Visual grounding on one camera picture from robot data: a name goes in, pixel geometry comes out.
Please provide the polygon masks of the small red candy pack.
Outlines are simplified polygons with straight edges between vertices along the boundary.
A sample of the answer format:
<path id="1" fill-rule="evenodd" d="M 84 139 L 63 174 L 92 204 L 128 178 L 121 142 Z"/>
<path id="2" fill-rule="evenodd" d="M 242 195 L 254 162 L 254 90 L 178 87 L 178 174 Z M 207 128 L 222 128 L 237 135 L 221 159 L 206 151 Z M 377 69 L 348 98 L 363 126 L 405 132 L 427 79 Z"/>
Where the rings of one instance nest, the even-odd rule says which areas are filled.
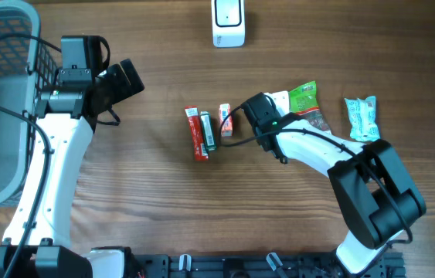
<path id="1" fill-rule="evenodd" d="M 233 135 L 231 112 L 232 109 L 229 103 L 219 105 L 219 133 L 222 137 L 231 137 Z"/>

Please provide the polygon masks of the green snack bag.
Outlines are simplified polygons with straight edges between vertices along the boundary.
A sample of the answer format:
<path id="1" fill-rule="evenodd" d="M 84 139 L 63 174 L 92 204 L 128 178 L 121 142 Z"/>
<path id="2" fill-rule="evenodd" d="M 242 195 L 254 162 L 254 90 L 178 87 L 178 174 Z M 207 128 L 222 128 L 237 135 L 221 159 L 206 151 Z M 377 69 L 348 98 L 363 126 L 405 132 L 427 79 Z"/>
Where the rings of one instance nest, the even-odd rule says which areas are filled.
<path id="1" fill-rule="evenodd" d="M 298 114 L 317 129 L 331 133 L 331 128 L 324 119 L 317 101 L 317 84 L 315 81 L 303 84 L 289 92 L 290 112 Z"/>

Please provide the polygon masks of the green stick pack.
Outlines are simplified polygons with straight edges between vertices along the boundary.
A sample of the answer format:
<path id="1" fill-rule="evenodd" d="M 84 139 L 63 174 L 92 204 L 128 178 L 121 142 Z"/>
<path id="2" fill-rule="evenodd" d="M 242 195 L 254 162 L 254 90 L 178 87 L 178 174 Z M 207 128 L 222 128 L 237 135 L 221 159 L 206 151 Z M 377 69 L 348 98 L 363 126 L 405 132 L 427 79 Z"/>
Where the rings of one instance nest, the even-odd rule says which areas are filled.
<path id="1" fill-rule="evenodd" d="M 207 151 L 215 151 L 217 149 L 216 140 L 212 131 L 212 119 L 208 111 L 200 112 L 200 120 L 202 124 L 204 141 Z"/>

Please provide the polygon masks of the red stick pack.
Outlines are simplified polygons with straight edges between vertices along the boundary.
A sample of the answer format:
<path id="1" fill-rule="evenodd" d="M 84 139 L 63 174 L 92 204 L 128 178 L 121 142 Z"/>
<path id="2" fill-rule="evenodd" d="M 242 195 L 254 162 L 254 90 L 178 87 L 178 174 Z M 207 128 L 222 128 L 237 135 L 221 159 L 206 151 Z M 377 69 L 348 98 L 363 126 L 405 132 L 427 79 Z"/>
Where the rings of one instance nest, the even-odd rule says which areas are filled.
<path id="1" fill-rule="evenodd" d="M 209 155 L 207 153 L 204 137 L 202 135 L 202 125 L 197 106 L 185 107 L 185 114 L 187 116 L 189 128 L 192 134 L 195 159 L 197 161 L 208 161 Z"/>

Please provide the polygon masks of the teal white tissue pack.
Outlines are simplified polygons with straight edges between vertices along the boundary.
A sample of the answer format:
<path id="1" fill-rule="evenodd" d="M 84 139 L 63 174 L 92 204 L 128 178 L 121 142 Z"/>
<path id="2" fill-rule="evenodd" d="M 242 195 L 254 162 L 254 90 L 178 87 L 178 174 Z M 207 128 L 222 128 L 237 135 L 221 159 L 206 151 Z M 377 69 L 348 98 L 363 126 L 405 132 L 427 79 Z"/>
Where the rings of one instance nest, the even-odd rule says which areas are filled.
<path id="1" fill-rule="evenodd" d="M 376 97 L 370 96 L 364 100 L 345 98 L 348 119 L 352 125 L 350 137 L 356 141 L 376 141 L 380 139 L 376 124 Z"/>

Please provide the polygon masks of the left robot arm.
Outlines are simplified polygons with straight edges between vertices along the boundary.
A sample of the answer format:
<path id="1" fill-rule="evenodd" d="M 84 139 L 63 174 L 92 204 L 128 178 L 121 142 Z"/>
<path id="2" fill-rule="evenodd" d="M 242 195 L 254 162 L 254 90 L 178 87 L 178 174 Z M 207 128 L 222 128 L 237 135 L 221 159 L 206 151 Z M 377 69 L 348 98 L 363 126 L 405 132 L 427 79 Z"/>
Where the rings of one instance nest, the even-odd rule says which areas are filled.
<path id="1" fill-rule="evenodd" d="M 64 36 L 63 64 L 37 94 L 26 122 L 36 132 L 19 207 L 0 244 L 0 277 L 136 277 L 127 247 L 70 250 L 70 213 L 99 115 L 144 89 L 133 63 L 110 63 L 102 36 Z"/>

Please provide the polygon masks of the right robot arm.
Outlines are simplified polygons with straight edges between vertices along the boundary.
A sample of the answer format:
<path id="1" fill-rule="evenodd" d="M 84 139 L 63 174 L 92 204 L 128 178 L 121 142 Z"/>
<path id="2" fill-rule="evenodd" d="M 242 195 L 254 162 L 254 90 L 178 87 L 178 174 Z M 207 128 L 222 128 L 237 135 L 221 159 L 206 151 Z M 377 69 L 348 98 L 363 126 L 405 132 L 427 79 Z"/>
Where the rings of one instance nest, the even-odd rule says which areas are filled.
<path id="1" fill-rule="evenodd" d="M 270 94 L 258 93 L 240 108 L 265 151 L 283 164 L 300 161 L 331 182 L 348 227 L 334 251 L 338 276 L 361 276 L 389 247 L 412 242 L 410 227 L 427 206 L 388 141 L 343 140 L 286 110 Z"/>

